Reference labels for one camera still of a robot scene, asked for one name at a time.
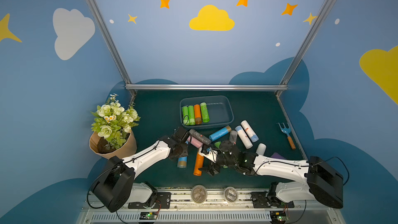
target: mural wall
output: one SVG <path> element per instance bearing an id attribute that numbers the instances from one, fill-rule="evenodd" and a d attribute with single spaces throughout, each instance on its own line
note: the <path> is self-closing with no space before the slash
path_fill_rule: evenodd
<path id="1" fill-rule="evenodd" d="M 98 175 L 89 111 L 122 81 L 86 2 L 1 0 L 0 81 L 0 223 L 74 223 Z"/>
<path id="2" fill-rule="evenodd" d="M 96 1 L 132 82 L 178 84 L 274 83 L 259 73 L 296 54 L 324 2 Z"/>
<path id="3" fill-rule="evenodd" d="M 307 155 L 338 156 L 348 166 L 347 223 L 372 223 L 369 212 L 398 207 L 395 1 L 337 0 L 281 95 Z M 383 204 L 363 204 L 370 201 Z"/>

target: soil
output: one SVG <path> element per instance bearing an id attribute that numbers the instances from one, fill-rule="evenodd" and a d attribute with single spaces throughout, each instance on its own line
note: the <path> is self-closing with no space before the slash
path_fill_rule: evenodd
<path id="1" fill-rule="evenodd" d="M 108 141 L 105 138 L 101 137 L 98 141 L 97 148 L 99 154 L 107 154 L 116 151 L 116 148 L 111 148 L 109 150 L 106 149 L 105 145 L 108 144 Z"/>

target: purple object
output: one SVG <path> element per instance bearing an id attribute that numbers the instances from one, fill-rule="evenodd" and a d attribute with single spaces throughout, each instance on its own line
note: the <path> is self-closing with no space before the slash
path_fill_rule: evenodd
<path id="1" fill-rule="evenodd" d="M 286 158 L 282 157 L 281 155 L 279 155 L 279 153 L 274 152 L 274 154 L 272 154 L 271 158 L 277 158 L 277 159 L 284 159 L 286 160 Z"/>

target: plastic bin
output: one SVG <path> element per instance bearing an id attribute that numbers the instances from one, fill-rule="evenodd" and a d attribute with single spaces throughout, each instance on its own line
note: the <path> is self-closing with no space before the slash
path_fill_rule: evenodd
<path id="1" fill-rule="evenodd" d="M 180 101 L 180 122 L 182 122 L 182 107 L 206 102 L 210 121 L 194 126 L 192 129 L 225 127 L 234 121 L 234 113 L 227 97 L 223 95 L 185 98 Z"/>

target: white cloud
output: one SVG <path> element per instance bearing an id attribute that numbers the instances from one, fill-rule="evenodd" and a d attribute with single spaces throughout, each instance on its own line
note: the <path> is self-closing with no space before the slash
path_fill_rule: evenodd
<path id="1" fill-rule="evenodd" d="M 52 16 L 52 24 L 58 36 L 55 40 L 55 52 L 62 60 L 71 58 L 96 31 L 91 18 L 84 17 L 76 9 L 56 9 Z"/>

